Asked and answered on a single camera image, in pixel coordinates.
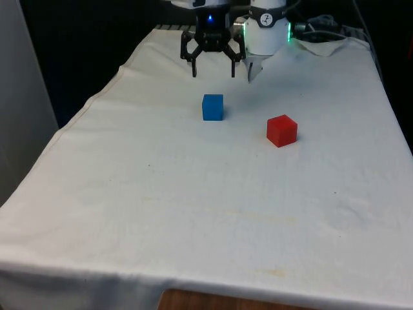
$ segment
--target green light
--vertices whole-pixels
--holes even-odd
[[[287,42],[291,41],[291,23],[288,23],[288,35],[287,35]]]

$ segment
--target black background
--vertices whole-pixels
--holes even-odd
[[[385,90],[413,149],[413,1],[358,0],[384,75]],[[194,24],[193,12],[160,0],[21,0],[60,126],[99,92],[156,24]],[[332,14],[360,26],[351,0],[303,0],[305,17]],[[289,16],[298,20],[296,14]]]

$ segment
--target logo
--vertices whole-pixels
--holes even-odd
[[[270,26],[272,24],[272,15],[269,13],[261,15],[261,24],[264,26]]]

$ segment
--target red cube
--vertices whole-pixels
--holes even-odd
[[[287,115],[269,119],[267,123],[267,138],[277,147],[296,142],[297,131],[297,123]]]

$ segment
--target stain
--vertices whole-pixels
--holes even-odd
[[[278,278],[284,278],[286,275],[286,272],[284,269],[262,269],[262,270],[257,270],[259,273],[265,273],[270,276],[276,276]]]

